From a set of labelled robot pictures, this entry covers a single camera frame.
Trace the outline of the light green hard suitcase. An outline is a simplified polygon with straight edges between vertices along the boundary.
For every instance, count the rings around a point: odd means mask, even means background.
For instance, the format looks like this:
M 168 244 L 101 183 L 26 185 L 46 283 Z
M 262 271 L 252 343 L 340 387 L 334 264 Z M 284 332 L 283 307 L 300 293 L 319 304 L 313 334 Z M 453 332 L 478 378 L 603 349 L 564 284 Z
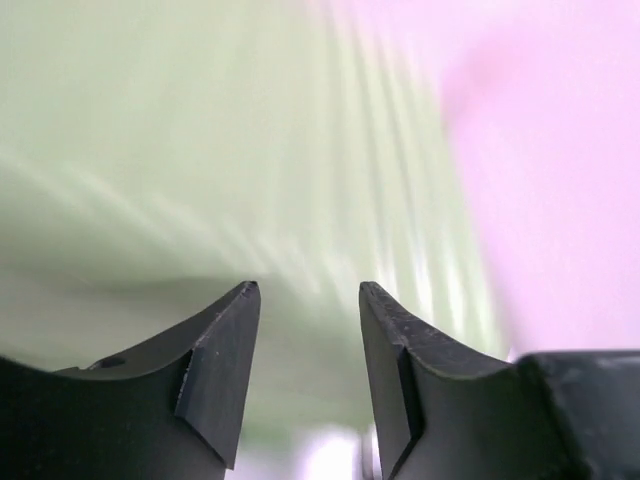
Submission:
M 1 5 L 1 351 L 85 366 L 243 280 L 242 439 L 366 428 L 373 280 L 505 351 L 440 115 L 387 38 L 306 1 Z

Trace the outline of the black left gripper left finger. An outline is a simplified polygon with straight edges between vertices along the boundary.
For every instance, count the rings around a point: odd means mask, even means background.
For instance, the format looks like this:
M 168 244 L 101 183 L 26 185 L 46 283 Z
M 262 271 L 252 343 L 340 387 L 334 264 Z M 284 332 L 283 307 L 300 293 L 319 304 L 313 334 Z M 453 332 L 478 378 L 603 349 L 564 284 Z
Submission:
M 261 294 L 245 281 L 88 368 L 1 362 L 5 479 L 221 479 L 233 469 Z

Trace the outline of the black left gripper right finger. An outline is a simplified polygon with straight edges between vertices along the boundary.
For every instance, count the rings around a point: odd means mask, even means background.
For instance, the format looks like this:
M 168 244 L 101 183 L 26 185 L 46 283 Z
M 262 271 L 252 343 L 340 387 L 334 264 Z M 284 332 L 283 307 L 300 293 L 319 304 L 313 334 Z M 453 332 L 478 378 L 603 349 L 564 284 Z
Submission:
M 482 354 L 374 282 L 361 331 L 387 479 L 635 479 L 634 350 Z

